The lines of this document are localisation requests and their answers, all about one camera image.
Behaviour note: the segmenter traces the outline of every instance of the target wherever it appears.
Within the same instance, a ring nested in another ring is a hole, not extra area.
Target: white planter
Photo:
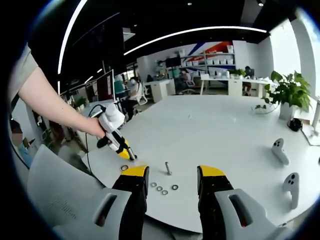
[[[285,102],[280,106],[279,118],[282,120],[290,121],[294,117],[296,110],[296,106],[289,106],[289,103]]]

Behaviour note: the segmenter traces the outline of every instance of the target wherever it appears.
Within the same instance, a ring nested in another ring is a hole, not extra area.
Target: metal washer
[[[128,168],[129,168],[128,165],[123,165],[120,167],[120,170],[123,172],[123,171],[127,170]]]

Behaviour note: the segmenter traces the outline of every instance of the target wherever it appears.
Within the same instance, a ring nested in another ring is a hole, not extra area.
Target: office floor
[[[204,92],[206,95],[227,95],[228,90],[227,89],[208,89],[206,92]],[[145,111],[149,107],[151,107],[154,103],[152,101],[149,101],[148,103],[138,106],[137,109],[140,111]],[[76,143],[76,141],[72,140],[69,142],[64,142],[62,145],[66,145],[70,147],[73,151],[75,151],[77,154],[82,157],[84,154],[79,145]],[[76,162],[76,160],[72,161],[66,161],[69,164],[73,165],[74,167],[80,169],[83,172],[89,173],[86,167],[83,165],[82,162]],[[286,224],[287,227],[291,228],[292,230],[297,230],[300,225],[304,222],[308,214],[311,212],[311,209],[307,210],[306,212],[302,213],[295,219],[291,220]],[[160,223],[154,219],[150,219],[146,217],[145,219],[145,224],[143,227],[143,233],[142,233],[142,239],[150,239],[150,236],[152,236],[153,239],[190,239],[190,240],[198,240],[202,239],[201,234],[193,233],[193,232],[188,232],[184,231],[175,227],[168,226],[166,224]]]

